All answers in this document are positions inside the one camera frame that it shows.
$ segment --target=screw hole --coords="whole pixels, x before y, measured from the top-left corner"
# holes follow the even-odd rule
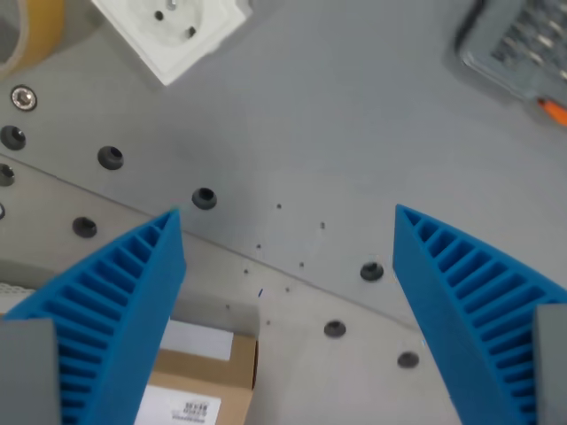
[[[98,163],[107,170],[115,171],[124,165],[124,155],[118,148],[105,146],[98,151]]]
[[[0,130],[0,141],[11,151],[19,151],[26,146],[26,135],[19,128],[6,126]]]
[[[73,221],[73,232],[88,239],[97,234],[97,224],[87,217],[79,217]]]
[[[191,198],[193,204],[199,210],[211,210],[215,208],[217,203],[216,195],[209,188],[197,189],[193,192],[193,197]]]
[[[419,364],[419,356],[414,352],[403,352],[398,357],[398,366],[402,369],[413,369]]]
[[[384,268],[376,262],[361,267],[361,278],[366,282],[376,282],[384,275]]]
[[[346,326],[342,321],[330,321],[325,325],[323,332],[329,338],[340,338],[346,333]]]

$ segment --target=white label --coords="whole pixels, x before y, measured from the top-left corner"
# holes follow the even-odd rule
[[[226,330],[169,321],[159,348],[229,361],[233,337],[234,334]]]
[[[135,425],[214,425],[221,399],[148,385]]]

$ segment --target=metal plate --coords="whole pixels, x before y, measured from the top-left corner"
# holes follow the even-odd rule
[[[41,270],[62,273],[149,219],[30,167],[14,170],[16,182],[0,189],[6,207],[0,282],[41,287]],[[95,237],[73,232],[73,219],[82,215],[96,222]],[[460,423],[407,304],[398,311],[405,315],[400,325],[196,237],[185,235],[183,245],[188,273],[173,317],[252,334],[260,329],[247,425]],[[12,274],[12,261],[27,266]],[[394,279],[382,285],[399,288]],[[399,305],[405,298],[396,294],[387,300]],[[339,339],[323,333],[332,320],[346,324]],[[403,352],[419,355],[415,369],[398,367]]]
[[[164,88],[85,0],[67,2],[59,52],[0,86],[0,120],[27,136],[0,152],[149,214],[188,205],[192,234],[392,316],[407,308],[400,289],[360,267],[378,256],[390,281],[397,203],[560,282],[565,133],[456,62],[469,7],[258,0]],[[10,103],[20,83],[38,95],[31,113]],[[106,145],[122,169],[98,164]],[[213,210],[192,206],[199,187]]]

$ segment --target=metal screw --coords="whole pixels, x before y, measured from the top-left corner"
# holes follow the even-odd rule
[[[12,90],[12,103],[19,110],[30,112],[37,106],[37,96],[28,86],[16,86]]]

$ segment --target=white electrical outlet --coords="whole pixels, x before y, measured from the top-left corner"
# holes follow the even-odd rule
[[[252,14],[246,0],[92,0],[168,85]]]

